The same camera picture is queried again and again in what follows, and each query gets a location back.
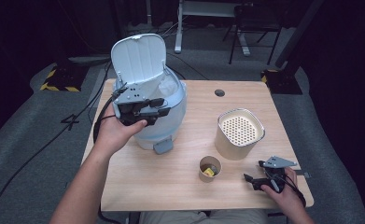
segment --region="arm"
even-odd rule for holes
[[[113,114],[111,105],[104,117]],[[95,223],[110,158],[146,125],[145,120],[128,127],[114,117],[102,120],[94,147],[58,204],[50,223]]]
[[[285,173],[298,185],[296,173],[290,167],[285,168]],[[266,192],[280,207],[283,213],[289,217],[293,223],[315,223],[305,211],[302,201],[293,189],[286,185],[281,193],[273,191],[269,186],[262,185],[261,189]]]

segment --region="lap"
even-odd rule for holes
[[[208,217],[200,211],[142,212],[140,224],[249,224],[267,223],[267,214],[262,209],[227,209],[211,211]]]

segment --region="metal strainer cup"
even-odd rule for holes
[[[238,161],[263,137],[259,120],[249,110],[237,108],[219,116],[215,147],[222,157]]]

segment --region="chair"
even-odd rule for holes
[[[272,48],[272,51],[269,56],[269,60],[267,64],[270,63],[275,46],[278,41],[278,37],[280,36],[282,25],[281,25],[281,15],[277,15],[280,8],[274,10],[274,7],[269,5],[268,1],[266,0],[254,0],[254,1],[246,1],[243,0],[240,6],[234,8],[234,23],[229,27],[227,33],[223,37],[223,41],[226,39],[228,34],[231,32],[233,26],[235,26],[234,37],[232,41],[232,52],[229,59],[229,64],[232,64],[232,56],[234,53],[234,48],[236,47],[236,39],[237,36],[244,33],[263,33],[263,35],[259,38],[257,43],[259,43],[262,38],[268,32],[276,32],[276,37],[274,43],[271,46],[260,46],[256,45],[246,45],[238,47],[266,47]]]

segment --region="trash can lid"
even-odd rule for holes
[[[165,43],[155,34],[134,35],[118,41],[111,50],[112,63],[118,78],[139,83],[163,74]]]

